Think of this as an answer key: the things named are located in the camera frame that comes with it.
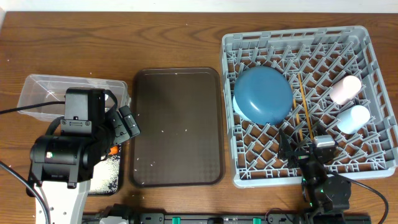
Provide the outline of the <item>wooden chopstick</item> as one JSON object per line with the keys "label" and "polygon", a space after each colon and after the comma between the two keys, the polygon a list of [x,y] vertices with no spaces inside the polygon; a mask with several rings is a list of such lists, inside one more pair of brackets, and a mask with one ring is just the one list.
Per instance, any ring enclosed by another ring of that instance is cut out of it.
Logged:
{"label": "wooden chopstick", "polygon": [[298,81],[299,81],[299,85],[300,85],[300,93],[301,93],[301,97],[302,97],[302,101],[303,101],[303,107],[305,110],[305,117],[306,117],[306,122],[308,125],[308,133],[310,135],[310,139],[313,140],[313,131],[312,131],[312,124],[310,122],[310,116],[308,113],[308,106],[307,106],[307,101],[305,98],[305,93],[304,93],[304,87],[303,87],[303,83],[302,83],[302,77],[301,77],[301,73],[297,74],[298,77]]}
{"label": "wooden chopstick", "polygon": [[[294,109],[296,109],[296,107],[297,107],[297,103],[296,103],[296,100],[295,100],[294,96],[293,96],[293,107],[294,107]],[[296,119],[296,123],[300,124],[300,118],[299,118],[299,114],[298,113],[295,115],[295,119]],[[300,138],[300,142],[303,141],[302,129],[299,129],[299,134],[298,135],[299,135],[299,138]]]}

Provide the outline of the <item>dark blue plate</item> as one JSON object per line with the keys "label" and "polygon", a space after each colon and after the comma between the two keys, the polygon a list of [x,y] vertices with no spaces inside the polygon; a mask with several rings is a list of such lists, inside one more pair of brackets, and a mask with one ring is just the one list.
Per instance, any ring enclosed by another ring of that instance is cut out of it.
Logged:
{"label": "dark blue plate", "polygon": [[247,100],[250,121],[260,125],[279,124],[293,105],[287,79],[276,69],[265,66],[243,71],[234,84],[234,96]]}

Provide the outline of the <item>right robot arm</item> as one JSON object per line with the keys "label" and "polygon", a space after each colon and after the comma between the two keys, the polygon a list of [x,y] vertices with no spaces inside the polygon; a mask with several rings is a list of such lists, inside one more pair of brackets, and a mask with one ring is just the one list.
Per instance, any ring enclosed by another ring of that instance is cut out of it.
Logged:
{"label": "right robot arm", "polygon": [[287,167],[298,168],[302,174],[302,194],[310,202],[292,223],[344,223],[343,211],[349,209],[351,184],[337,176],[328,176],[325,164],[334,158],[337,142],[321,127],[310,143],[309,150],[292,149],[287,135],[280,130],[277,157],[287,161]]}

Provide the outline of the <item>light blue rice bowl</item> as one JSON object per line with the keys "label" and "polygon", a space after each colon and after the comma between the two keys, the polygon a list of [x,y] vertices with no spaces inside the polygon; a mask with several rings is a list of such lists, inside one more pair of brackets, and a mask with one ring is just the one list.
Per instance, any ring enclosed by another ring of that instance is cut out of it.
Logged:
{"label": "light blue rice bowl", "polygon": [[250,121],[248,117],[249,106],[246,99],[233,96],[233,109],[243,120]]}

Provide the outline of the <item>white rice pile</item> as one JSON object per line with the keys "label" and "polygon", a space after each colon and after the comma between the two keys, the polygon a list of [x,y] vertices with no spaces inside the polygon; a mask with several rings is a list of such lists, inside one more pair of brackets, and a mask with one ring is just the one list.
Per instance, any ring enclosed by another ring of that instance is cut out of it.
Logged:
{"label": "white rice pile", "polygon": [[112,195],[118,191],[120,162],[120,156],[113,155],[94,166],[90,195]]}

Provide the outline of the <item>orange carrot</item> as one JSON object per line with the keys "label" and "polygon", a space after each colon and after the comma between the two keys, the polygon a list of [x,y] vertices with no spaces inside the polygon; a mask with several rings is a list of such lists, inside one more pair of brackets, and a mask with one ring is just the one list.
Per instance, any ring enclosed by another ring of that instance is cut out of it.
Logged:
{"label": "orange carrot", "polygon": [[118,152],[119,152],[119,146],[113,146],[113,147],[110,149],[109,155],[112,156],[112,155],[117,154]]}

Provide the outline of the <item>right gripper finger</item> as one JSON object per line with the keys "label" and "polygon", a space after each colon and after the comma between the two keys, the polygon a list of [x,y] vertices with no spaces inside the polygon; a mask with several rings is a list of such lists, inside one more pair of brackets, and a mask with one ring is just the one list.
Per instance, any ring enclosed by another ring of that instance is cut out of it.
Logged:
{"label": "right gripper finger", "polygon": [[294,158],[294,151],[287,139],[286,134],[281,129],[279,130],[279,136],[280,141],[277,158],[280,160],[288,160],[289,162],[292,162]]}
{"label": "right gripper finger", "polygon": [[315,124],[315,138],[326,138],[330,135],[326,132],[326,129],[321,125],[321,123]]}

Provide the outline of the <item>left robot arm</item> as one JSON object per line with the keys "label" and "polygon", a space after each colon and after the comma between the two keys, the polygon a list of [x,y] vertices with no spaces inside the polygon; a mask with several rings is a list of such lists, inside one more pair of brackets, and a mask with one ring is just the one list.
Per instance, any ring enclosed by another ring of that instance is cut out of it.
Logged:
{"label": "left robot arm", "polygon": [[68,88],[64,115],[32,146],[28,183],[36,223],[81,223],[95,165],[140,133],[130,107],[107,110],[107,96],[117,102],[111,90]]}

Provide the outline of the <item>pink plastic cup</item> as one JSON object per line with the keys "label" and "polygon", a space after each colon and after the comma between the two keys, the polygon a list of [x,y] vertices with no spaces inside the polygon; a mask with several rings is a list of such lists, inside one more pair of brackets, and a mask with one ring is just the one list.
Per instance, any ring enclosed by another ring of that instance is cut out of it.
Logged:
{"label": "pink plastic cup", "polygon": [[361,87],[361,80],[356,76],[349,75],[331,87],[330,98],[336,104],[344,105],[360,92]]}

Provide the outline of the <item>light blue plastic cup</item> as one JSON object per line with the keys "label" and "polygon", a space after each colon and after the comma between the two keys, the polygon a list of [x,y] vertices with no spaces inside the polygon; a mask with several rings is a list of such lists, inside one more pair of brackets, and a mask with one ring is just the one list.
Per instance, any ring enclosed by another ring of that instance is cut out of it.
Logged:
{"label": "light blue plastic cup", "polygon": [[337,128],[345,134],[354,134],[369,121],[370,117],[371,114],[365,106],[355,105],[338,114]]}

